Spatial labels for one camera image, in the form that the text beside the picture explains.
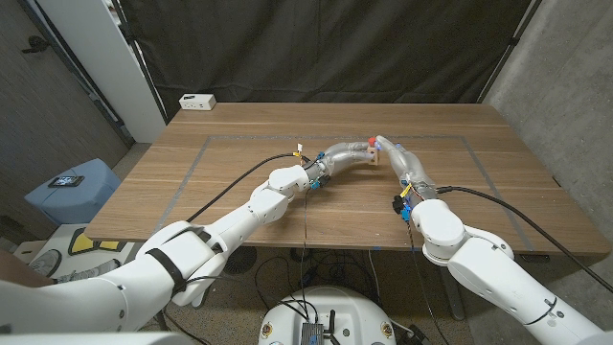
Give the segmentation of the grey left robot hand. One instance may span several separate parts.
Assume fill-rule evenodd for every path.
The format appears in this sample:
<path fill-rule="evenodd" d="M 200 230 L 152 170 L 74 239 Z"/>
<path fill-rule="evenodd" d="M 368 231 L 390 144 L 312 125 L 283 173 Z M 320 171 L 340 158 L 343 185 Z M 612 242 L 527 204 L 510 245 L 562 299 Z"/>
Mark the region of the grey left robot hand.
<path fill-rule="evenodd" d="M 367 142 L 343 142 L 329 147 L 305 168 L 308 179 L 314 181 L 323 176 L 332 177 L 354 163 L 372 161 L 375 156 L 368 152 L 368 147 Z"/>

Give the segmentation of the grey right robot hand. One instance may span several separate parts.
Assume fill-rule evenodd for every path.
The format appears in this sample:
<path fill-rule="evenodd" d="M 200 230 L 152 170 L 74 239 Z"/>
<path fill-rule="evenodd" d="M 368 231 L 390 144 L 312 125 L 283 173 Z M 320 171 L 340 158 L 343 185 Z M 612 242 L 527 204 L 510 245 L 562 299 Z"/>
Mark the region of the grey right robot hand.
<path fill-rule="evenodd" d="M 415 196 L 421 200 L 437 197 L 435 182 L 426 174 L 418 157 L 401 144 L 394 144 L 377 135 L 376 141 L 390 159 L 391 166 L 403 187 L 411 186 Z"/>

